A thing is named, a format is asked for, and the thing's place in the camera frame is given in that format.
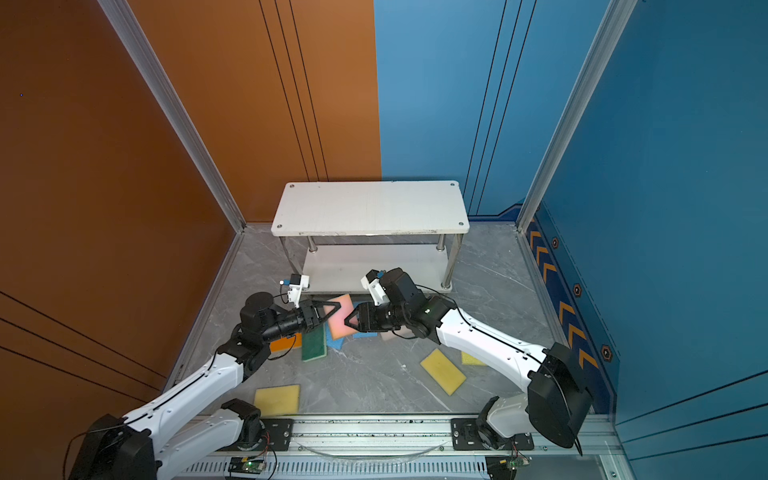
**yellow sponge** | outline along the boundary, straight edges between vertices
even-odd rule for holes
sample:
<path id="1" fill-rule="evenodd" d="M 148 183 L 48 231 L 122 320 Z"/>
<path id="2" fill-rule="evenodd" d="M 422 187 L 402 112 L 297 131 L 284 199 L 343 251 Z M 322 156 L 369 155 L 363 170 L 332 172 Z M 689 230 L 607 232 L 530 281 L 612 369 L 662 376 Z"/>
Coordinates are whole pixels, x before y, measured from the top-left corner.
<path id="1" fill-rule="evenodd" d="M 295 415 L 299 412 L 299 386 L 274 386 L 258 389 L 253 404 L 261 410 L 262 417 Z"/>
<path id="2" fill-rule="evenodd" d="M 480 360 L 476 359 L 474 356 L 469 355 L 468 353 L 465 353 L 465 352 L 462 352 L 462 365 L 487 366 Z"/>
<path id="3" fill-rule="evenodd" d="M 453 392 L 464 383 L 467 377 L 456 368 L 456 365 L 448 360 L 438 349 L 430 353 L 422 360 L 422 366 L 429 375 L 445 390 L 445 393 L 453 395 Z"/>

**black wire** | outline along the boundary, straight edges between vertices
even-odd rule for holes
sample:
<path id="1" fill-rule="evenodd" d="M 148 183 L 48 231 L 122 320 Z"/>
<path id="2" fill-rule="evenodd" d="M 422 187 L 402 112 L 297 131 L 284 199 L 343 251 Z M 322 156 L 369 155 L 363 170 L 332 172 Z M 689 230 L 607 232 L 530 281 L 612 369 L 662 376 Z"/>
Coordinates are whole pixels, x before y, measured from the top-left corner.
<path id="1" fill-rule="evenodd" d="M 86 432 L 78 433 L 77 435 L 72 437 L 69 440 L 69 443 L 67 444 L 67 450 L 64 452 L 64 463 L 61 465 L 61 478 L 62 478 L 62 480 L 67 480 L 67 458 L 69 458 L 69 451 L 72 448 L 72 442 L 74 442 L 75 439 L 77 439 L 78 437 L 82 437 L 83 435 L 87 435 L 89 433 L 99 433 L 99 432 L 106 432 L 107 430 L 121 429 L 121 428 L 125 427 L 126 425 L 130 425 L 133 422 L 137 422 L 137 421 L 141 420 L 145 416 L 147 416 L 146 413 L 144 413 L 140 417 L 137 417 L 137 418 L 131 420 L 128 423 L 121 423 L 120 425 L 115 425 L 115 426 L 112 426 L 112 427 L 108 427 L 106 429 L 88 430 Z"/>
<path id="2" fill-rule="evenodd" d="M 280 301 L 287 305 L 288 304 L 288 295 L 286 294 L 286 292 L 283 292 L 283 287 L 284 287 L 284 285 L 281 283 L 280 284 L 280 293 L 278 293 L 277 295 L 272 296 L 272 298 L 280 297 Z"/>
<path id="3" fill-rule="evenodd" d="M 216 361 L 216 354 L 214 353 L 214 357 L 213 357 L 212 359 L 210 359 L 210 365 L 208 366 L 208 368 L 207 368 L 207 369 L 205 369 L 205 372 L 201 373 L 199 377 L 197 377 L 195 380 L 192 380 L 191 382 L 189 382 L 188 384 L 186 384 L 186 385 L 185 385 L 185 387 L 183 387 L 183 388 L 182 388 L 181 390 L 179 390 L 178 392 L 174 393 L 174 394 L 173 394 L 172 396 L 170 396 L 168 399 L 165 399 L 165 400 L 164 400 L 164 401 L 163 401 L 163 402 L 162 402 L 160 405 L 158 405 L 158 406 L 154 407 L 154 408 L 152 409 L 152 411 L 154 412 L 155 410 L 158 410 L 158 409 L 159 409 L 161 406 L 163 406 L 163 405 L 165 405 L 166 403 L 170 402 L 171 400 L 175 399 L 175 398 L 176 398 L 176 396 L 178 396 L 178 395 L 179 395 L 180 393 L 182 393 L 184 390 L 186 390 L 186 389 L 190 388 L 192 385 L 194 385 L 194 384 L 195 384 L 195 382 L 197 382 L 198 380 L 202 379 L 202 378 L 205 376 L 205 374 L 206 374 L 206 373 L 208 373 L 208 372 L 210 371 L 210 367 L 214 366 L 214 362 L 215 362 L 215 361 Z"/>
<path id="4" fill-rule="evenodd" d="M 415 340 L 415 339 L 418 338 L 417 336 L 402 336 L 402 335 L 398 335 L 397 332 L 395 332 L 395 330 L 392 330 L 392 334 L 394 336 L 399 336 L 401 339 L 404 339 L 404 340 Z"/>
<path id="5" fill-rule="evenodd" d="M 189 382 L 189 383 L 188 383 L 188 384 L 187 384 L 185 387 L 183 387 L 183 388 L 182 388 L 181 390 L 179 390 L 178 392 L 174 393 L 174 394 L 173 394 L 172 396 L 170 396 L 168 399 L 164 400 L 164 401 L 163 401 L 163 402 L 162 402 L 160 405 L 158 405 L 158 406 L 154 407 L 154 408 L 152 409 L 152 411 L 154 412 L 154 411 L 158 410 L 158 409 L 159 409 L 161 406 L 165 405 L 166 403 L 168 403 L 168 402 L 170 402 L 171 400 L 173 400 L 174 398 L 176 398 L 176 396 L 177 396 L 177 395 L 179 395 L 180 393 L 182 393 L 184 390 L 186 390 L 186 389 L 188 389 L 189 387 L 191 387 L 192 385 L 194 385 L 194 383 L 195 383 L 195 382 L 197 382 L 198 380 L 202 379 L 202 378 L 203 378 L 203 377 L 206 375 L 206 373 L 208 373 L 208 372 L 210 371 L 210 368 L 211 368 L 212 366 L 214 366 L 214 362 L 215 362 L 215 361 L 216 361 L 216 354 L 214 353 L 214 356 L 213 356 L 213 358 L 211 358 L 211 359 L 210 359 L 210 365 L 208 365 L 208 368 L 207 368 L 207 369 L 205 369 L 205 372 L 203 372 L 203 373 L 202 373 L 202 374 L 201 374 L 199 377 L 197 377 L 195 380 L 192 380 L 191 382 Z M 137 418 L 135 418 L 135 419 L 131 420 L 131 421 L 130 421 L 130 422 L 128 422 L 128 423 L 121 423 L 120 425 L 115 425 L 114 427 L 109 427 L 108 429 L 98 429 L 98 430 L 91 430 L 91 431 L 89 431 L 89 432 L 82 432 L 82 433 L 78 433 L 77 435 L 75 435 L 74 437 L 72 437 L 72 439 L 71 439 L 71 440 L 69 441 L 69 443 L 67 444 L 67 451 L 64 453 L 64 464 L 63 464 L 63 466 L 61 467 L 61 477 L 62 477 L 64 480 L 66 480 L 66 478 L 67 478 L 67 476 L 66 476 L 66 475 L 67 475 L 67 473 L 66 473 L 66 472 L 67 472 L 67 457 L 69 456 L 69 450 L 70 450 L 70 449 L 71 449 L 71 447 L 72 447 L 72 442 L 74 442 L 74 441 L 75 441 L 75 439 L 76 439 L 77 437 L 80 437 L 80 436 L 83 436 L 83 435 L 87 435 L 87 434 L 89 434 L 89 433 L 96 433 L 96 432 L 106 432 L 107 430 L 112 430 L 112 429 L 119 429 L 120 427 L 124 427 L 124 426 L 126 426 L 126 425 L 130 425 L 130 424 L 131 424 L 131 423 L 133 423 L 133 422 L 137 422 L 138 420 L 141 420 L 141 419 L 142 419 L 142 418 L 144 418 L 145 416 L 147 416 L 147 413 L 143 413 L 141 416 L 138 416 Z"/>
<path id="6" fill-rule="evenodd" d="M 502 340 L 502 339 L 499 339 L 499 338 L 497 338 L 497 337 L 495 337 L 495 336 L 491 335 L 490 333 L 483 331 L 483 329 L 479 329 L 479 328 L 478 328 L 476 325 L 474 325 L 474 324 L 472 324 L 471 322 L 469 322 L 469 320 L 467 320 L 467 319 L 466 319 L 466 317 L 464 316 L 464 314 L 462 313 L 462 309 L 460 309 L 460 308 L 458 307 L 458 303 L 456 303 L 456 300 L 454 300 L 454 299 L 453 299 L 453 298 L 451 298 L 450 296 L 447 296 L 447 295 L 445 295 L 444 293 L 440 293 L 440 292 L 438 292 L 437 290 L 435 290 L 435 289 L 433 289 L 433 288 L 430 288 L 430 287 L 428 287 L 428 286 L 424 286 L 424 285 L 416 285 L 416 286 L 417 286 L 418 288 L 426 288 L 427 290 L 431 290 L 432 292 L 435 292 L 435 293 L 437 293 L 438 295 L 440 295 L 442 298 L 444 298 L 444 299 L 446 299 L 446 300 L 450 300 L 450 301 L 451 301 L 451 303 L 453 303 L 453 306 L 456 308 L 456 311 L 458 312 L 458 314 L 460 315 L 460 317 L 461 317 L 461 318 L 462 318 L 462 319 L 463 319 L 465 322 L 467 322 L 467 325 L 469 325 L 469 326 L 470 326 L 470 327 L 472 327 L 473 329 L 477 330 L 478 332 L 482 333 L 483 335 L 485 335 L 485 336 L 488 336 L 488 337 L 490 337 L 490 338 L 492 338 L 492 339 L 496 340 L 497 342 L 500 342 L 500 343 L 502 343 L 502 344 L 504 344 L 504 345 L 506 345 L 506 346 L 508 346 L 508 347 L 510 347 L 510 348 L 512 348 L 512 349 L 514 349 L 514 350 L 517 350 L 519 353 L 522 353 L 522 354 L 523 354 L 523 355 L 525 355 L 526 357 L 528 357 L 528 358 L 532 359 L 534 362 L 538 363 L 538 364 L 539 364 L 539 365 L 542 367 L 542 369 L 546 370 L 546 371 L 549 373 L 550 377 L 551 377 L 551 378 L 552 378 L 552 380 L 554 381 L 554 384 L 555 384 L 555 385 L 558 387 L 558 390 L 560 390 L 560 395 L 563 397 L 563 403 L 565 404 L 565 408 L 568 410 L 568 421 L 569 421 L 569 422 L 571 421 L 571 409 L 570 409 L 570 408 L 568 408 L 568 401 L 565 399 L 565 392 L 563 392 L 563 389 L 562 389 L 562 387 L 560 387 L 560 382 L 558 381 L 558 379 L 557 379 L 557 378 L 555 378 L 555 376 L 554 376 L 554 373 L 553 373 L 553 372 L 552 372 L 552 371 L 549 369 L 549 367 L 547 367 L 547 366 L 546 366 L 546 365 L 545 365 L 545 364 L 544 364 L 544 363 L 543 363 L 541 360 L 537 359 L 536 357 L 534 357 L 534 356 L 533 356 L 533 355 L 531 355 L 530 353 L 528 353 L 528 352 L 524 351 L 523 349 L 520 349 L 520 348 L 518 348 L 517 346 L 514 346 L 514 345 L 512 345 L 512 344 L 510 344 L 510 343 L 506 343 L 504 340 Z M 576 449 L 577 449 L 577 450 L 579 451 L 579 453 L 581 454 L 581 444 L 580 444 L 580 443 L 579 443 L 579 441 L 578 441 L 578 435 L 574 435 L 574 437 L 575 437 L 575 442 L 576 442 L 576 445 L 577 445 Z"/>
<path id="7" fill-rule="evenodd" d="M 293 350 L 293 346 L 294 345 L 296 345 L 296 336 L 295 335 L 293 336 L 293 343 L 290 344 L 290 348 L 288 349 L 287 352 L 285 352 L 283 355 L 276 356 L 276 357 L 274 357 L 272 359 L 267 359 L 267 360 L 279 360 L 279 359 L 282 359 L 284 356 L 288 355 L 291 350 Z"/>
<path id="8" fill-rule="evenodd" d="M 275 453 L 275 449 L 272 449 L 272 455 L 275 455 L 275 469 L 270 473 L 270 477 L 267 480 L 272 480 L 273 475 L 275 475 L 275 472 L 277 472 L 277 454 Z"/>
<path id="9" fill-rule="evenodd" d="M 576 449 L 578 450 L 578 454 L 583 457 L 584 453 L 581 451 L 581 442 L 578 441 L 578 435 L 576 435 L 576 439 L 574 441 L 576 443 Z"/>

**yellow chevron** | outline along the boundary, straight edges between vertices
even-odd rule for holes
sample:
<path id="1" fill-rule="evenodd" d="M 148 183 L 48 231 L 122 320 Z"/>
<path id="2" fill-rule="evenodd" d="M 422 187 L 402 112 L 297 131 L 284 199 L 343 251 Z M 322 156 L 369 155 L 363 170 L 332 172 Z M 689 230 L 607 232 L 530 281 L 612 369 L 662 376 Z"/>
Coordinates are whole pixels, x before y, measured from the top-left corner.
<path id="1" fill-rule="evenodd" d="M 567 303 L 560 302 L 560 324 L 563 324 L 563 310 L 566 312 L 571 312 L 574 315 L 576 315 L 576 312 L 574 311 L 573 307 L 568 305 Z"/>
<path id="2" fill-rule="evenodd" d="M 594 365 L 596 369 L 599 369 L 598 361 L 593 359 L 588 353 L 586 353 L 584 350 L 578 351 L 578 362 L 579 365 L 581 365 L 581 368 L 584 368 L 584 361 L 587 360 L 589 363 Z"/>
<path id="3" fill-rule="evenodd" d="M 582 332 L 580 329 L 573 326 L 573 324 L 568 325 L 568 345 L 570 345 L 571 348 L 574 347 L 574 333 L 585 340 L 587 339 L 586 335 L 584 335 L 584 332 Z"/>
<path id="4" fill-rule="evenodd" d="M 542 253 L 549 253 L 549 250 L 544 247 L 536 247 L 536 265 L 541 265 L 539 260 L 541 259 Z"/>
<path id="5" fill-rule="evenodd" d="M 553 272 L 558 271 L 558 269 L 554 268 L 554 265 L 551 263 L 544 262 L 544 284 L 547 283 L 547 270 L 552 270 Z"/>
<path id="6" fill-rule="evenodd" d="M 533 237 L 541 238 L 541 234 L 539 232 L 531 232 L 531 250 L 533 250 Z"/>

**green sponge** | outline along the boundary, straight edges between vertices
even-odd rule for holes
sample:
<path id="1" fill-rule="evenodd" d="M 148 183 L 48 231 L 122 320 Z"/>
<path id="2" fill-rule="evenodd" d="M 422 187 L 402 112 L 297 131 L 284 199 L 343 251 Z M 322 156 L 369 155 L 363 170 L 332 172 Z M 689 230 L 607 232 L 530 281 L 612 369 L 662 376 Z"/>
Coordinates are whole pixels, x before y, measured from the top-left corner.
<path id="1" fill-rule="evenodd" d="M 302 338 L 301 360 L 309 362 L 314 359 L 322 359 L 328 354 L 326 346 L 326 329 L 318 326 L 311 332 L 305 333 Z"/>

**aluminum frame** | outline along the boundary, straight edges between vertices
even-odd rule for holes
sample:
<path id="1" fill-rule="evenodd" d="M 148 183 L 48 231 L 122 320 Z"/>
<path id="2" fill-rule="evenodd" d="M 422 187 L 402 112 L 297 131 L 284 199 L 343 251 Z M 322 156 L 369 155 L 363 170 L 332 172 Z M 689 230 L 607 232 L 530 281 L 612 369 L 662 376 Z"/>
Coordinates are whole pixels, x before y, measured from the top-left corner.
<path id="1" fill-rule="evenodd" d="M 573 137 L 581 116 L 592 98 L 594 89 L 598 86 L 605 66 L 614 53 L 614 48 L 616 48 L 621 33 L 627 26 L 627 21 L 636 3 L 637 0 L 611 0 L 608 5 L 598 33 L 594 36 L 592 46 L 589 48 L 581 71 L 576 78 L 568 103 L 565 104 L 558 126 L 555 128 L 547 151 L 541 159 L 541 164 L 538 166 L 528 195 L 525 196 L 525 201 L 518 215 L 518 232 L 525 233 L 538 205 L 541 203 L 541 199 L 544 198 L 549 182 L 558 169 L 560 160 L 571 142 L 571 137 Z"/>
<path id="2" fill-rule="evenodd" d="M 246 221 L 126 0 L 98 0 L 210 192 L 236 232 Z"/>

